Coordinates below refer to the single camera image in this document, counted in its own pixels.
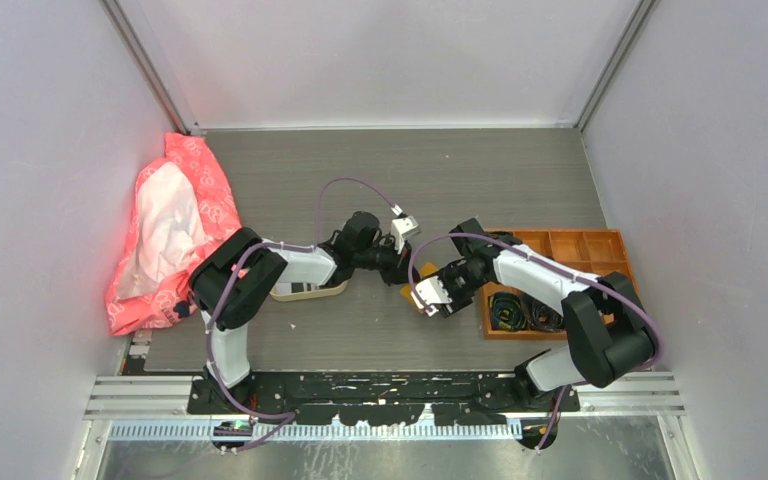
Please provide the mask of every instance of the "table surface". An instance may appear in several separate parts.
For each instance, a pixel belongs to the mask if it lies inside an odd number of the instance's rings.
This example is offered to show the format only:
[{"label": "table surface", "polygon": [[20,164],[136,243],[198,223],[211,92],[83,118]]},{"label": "table surface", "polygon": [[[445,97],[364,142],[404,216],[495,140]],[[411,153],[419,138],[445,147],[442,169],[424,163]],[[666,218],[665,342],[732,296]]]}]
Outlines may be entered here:
[{"label": "table surface", "polygon": [[[371,182],[414,215],[418,245],[477,217],[485,228],[604,228],[581,137],[573,129],[209,131],[243,224],[263,237],[311,244],[319,189],[338,176]],[[352,182],[325,196],[322,237],[355,210],[389,223],[385,202]],[[458,258],[451,242],[418,265]],[[485,340],[470,306],[421,316],[377,273],[357,271],[328,298],[267,300],[249,324],[255,370],[510,370],[557,342]],[[190,318],[153,332],[146,370],[204,364],[204,329]]]}]

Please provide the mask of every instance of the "yellow object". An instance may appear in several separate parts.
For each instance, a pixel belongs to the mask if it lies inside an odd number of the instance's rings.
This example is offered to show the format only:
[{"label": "yellow object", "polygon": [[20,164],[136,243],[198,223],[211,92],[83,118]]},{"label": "yellow object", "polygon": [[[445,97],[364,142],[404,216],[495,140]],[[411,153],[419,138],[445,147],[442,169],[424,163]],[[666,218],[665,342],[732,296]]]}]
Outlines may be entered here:
[{"label": "yellow object", "polygon": [[[432,273],[436,272],[437,270],[439,270],[439,268],[437,268],[433,263],[426,262],[426,264],[419,269],[419,278],[425,278],[431,275]],[[410,295],[410,284],[407,284],[404,287],[402,287],[400,292],[402,296],[405,297],[405,299],[408,301],[408,303],[413,305],[413,308],[415,308],[417,312],[422,313],[422,307],[417,305],[416,302],[413,301],[413,297],[411,297]]]}]

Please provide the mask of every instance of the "gray wall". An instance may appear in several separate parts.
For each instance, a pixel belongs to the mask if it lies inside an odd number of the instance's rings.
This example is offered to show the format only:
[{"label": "gray wall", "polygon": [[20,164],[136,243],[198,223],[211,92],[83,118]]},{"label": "gray wall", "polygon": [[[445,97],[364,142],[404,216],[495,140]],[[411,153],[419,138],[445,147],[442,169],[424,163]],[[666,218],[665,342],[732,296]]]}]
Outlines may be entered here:
[{"label": "gray wall", "polygon": [[768,478],[768,2],[662,2],[585,136],[712,476]]},{"label": "gray wall", "polygon": [[572,124],[637,0],[127,3],[199,124],[240,128]]},{"label": "gray wall", "polygon": [[169,128],[100,2],[0,1],[0,478],[65,478],[102,302]]}]

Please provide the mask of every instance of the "pink bag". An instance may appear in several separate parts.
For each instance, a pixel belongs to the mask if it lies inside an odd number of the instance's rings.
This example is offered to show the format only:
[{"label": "pink bag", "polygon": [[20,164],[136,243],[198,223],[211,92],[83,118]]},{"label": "pink bag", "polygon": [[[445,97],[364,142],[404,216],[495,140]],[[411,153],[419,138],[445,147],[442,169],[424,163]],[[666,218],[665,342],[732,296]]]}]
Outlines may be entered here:
[{"label": "pink bag", "polygon": [[177,133],[165,140],[166,156],[137,178],[125,255],[104,296],[113,335],[171,327],[194,313],[190,275],[242,227],[204,140]]}]

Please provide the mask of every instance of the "orange wooden box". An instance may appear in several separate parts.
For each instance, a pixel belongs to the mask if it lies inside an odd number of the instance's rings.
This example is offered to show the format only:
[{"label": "orange wooden box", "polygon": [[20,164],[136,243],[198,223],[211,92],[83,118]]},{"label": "orange wooden box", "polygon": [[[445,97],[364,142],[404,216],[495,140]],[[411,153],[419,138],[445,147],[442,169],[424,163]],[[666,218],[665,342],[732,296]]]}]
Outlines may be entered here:
[{"label": "orange wooden box", "polygon": [[[625,253],[622,235],[620,235],[618,230],[512,230],[497,228],[487,229],[487,231],[510,232],[537,253],[582,272],[592,272],[597,275],[620,272],[631,279],[635,290],[637,290],[637,283],[634,281],[631,264]],[[521,293],[515,288],[504,287],[496,283],[488,283],[481,289],[479,295],[481,295],[481,317],[484,325],[484,338],[488,340],[563,340],[567,338],[567,334],[564,332],[550,333],[537,330],[508,332],[505,330],[493,330],[490,325],[490,297],[496,292]],[[605,323],[610,323],[611,321],[612,318],[610,316],[605,317]]]}]

